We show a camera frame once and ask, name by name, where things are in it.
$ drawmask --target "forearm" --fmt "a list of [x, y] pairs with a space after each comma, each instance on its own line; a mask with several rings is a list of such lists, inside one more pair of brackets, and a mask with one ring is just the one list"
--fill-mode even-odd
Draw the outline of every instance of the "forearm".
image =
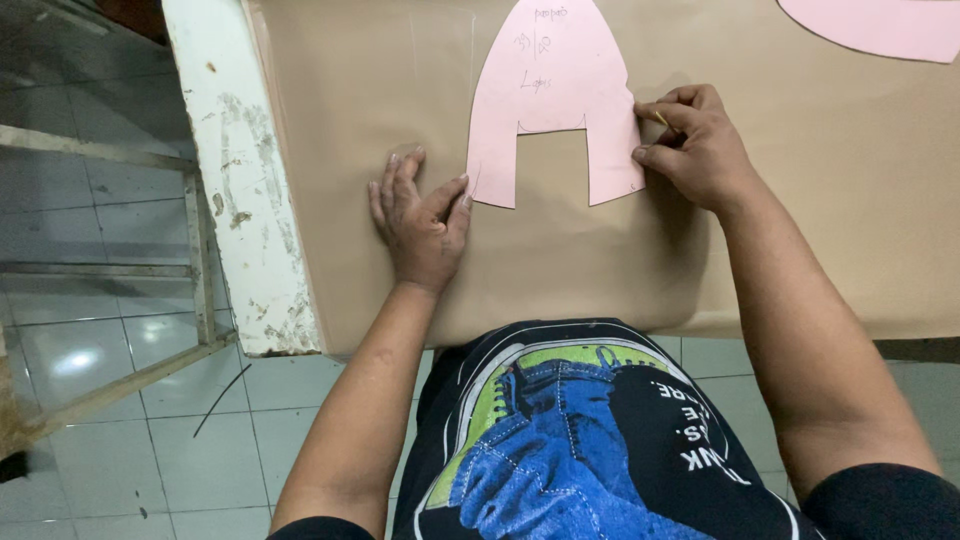
[[[394, 288], [317, 413], [277, 504], [274, 528], [333, 515], [383, 529], [403, 447], [423, 339], [437, 297]], [[383, 505], [370, 512], [370, 504]], [[371, 524], [369, 516], [379, 515]]]
[[873, 342], [789, 213], [758, 184], [718, 217], [744, 339], [798, 493], [865, 460], [936, 469]]

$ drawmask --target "white tile floor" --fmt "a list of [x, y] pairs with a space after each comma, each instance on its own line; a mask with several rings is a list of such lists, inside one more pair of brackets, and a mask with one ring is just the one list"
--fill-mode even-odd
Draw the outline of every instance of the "white tile floor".
[[[32, 55], [0, 45], [0, 67], [20, 77], [0, 78], [0, 87], [41, 85], [0, 93], [0, 123], [193, 155], [168, 57], [54, 24], [59, 34], [33, 29], [14, 40]], [[8, 150], [0, 151], [0, 192], [0, 260], [187, 261], [179, 177]], [[219, 258], [214, 263], [217, 322], [226, 327], [229, 303]], [[3, 277], [0, 321], [25, 410], [61, 404], [192, 346], [192, 308], [184, 281]], [[657, 340], [727, 417], [768, 487], [792, 498], [742, 342]], [[421, 362], [417, 396], [431, 359], [427, 353]], [[247, 363], [252, 368], [193, 438]], [[247, 359], [230, 347], [60, 430], [35, 446], [33, 474], [0, 484], [0, 538], [263, 538], [342, 369], [323, 356]], [[892, 370], [948, 477], [960, 481], [960, 365]], [[411, 422], [405, 450], [414, 429]], [[395, 481], [392, 497], [397, 489]]]

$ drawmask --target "chipped white paint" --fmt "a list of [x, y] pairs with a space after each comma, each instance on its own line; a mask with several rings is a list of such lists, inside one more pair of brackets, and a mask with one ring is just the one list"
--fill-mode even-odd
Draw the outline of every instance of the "chipped white paint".
[[241, 0], [163, 0], [240, 343], [324, 350], [283, 162]]

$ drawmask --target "shirt sleeve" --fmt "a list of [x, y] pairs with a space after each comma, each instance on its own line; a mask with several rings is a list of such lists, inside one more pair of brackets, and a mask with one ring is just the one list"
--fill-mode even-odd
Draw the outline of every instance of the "shirt sleeve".
[[373, 540], [373, 536], [347, 520], [313, 517], [289, 523], [267, 540]]
[[960, 491], [913, 467], [858, 465], [820, 482], [802, 506], [829, 538], [960, 538]]

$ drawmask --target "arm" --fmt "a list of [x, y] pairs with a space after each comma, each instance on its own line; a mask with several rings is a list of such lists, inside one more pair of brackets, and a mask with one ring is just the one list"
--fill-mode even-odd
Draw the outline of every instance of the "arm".
[[276, 504], [271, 532], [310, 516], [351, 521], [382, 538], [423, 339], [460, 263], [471, 199], [466, 175], [421, 200], [421, 148], [391, 156], [370, 184], [373, 220], [390, 247], [396, 285], [333, 385]]
[[747, 351], [798, 498], [864, 463], [941, 474], [886, 364], [750, 164], [716, 90], [684, 86], [636, 111], [646, 119], [658, 111], [677, 131], [637, 148], [635, 159], [723, 227]]

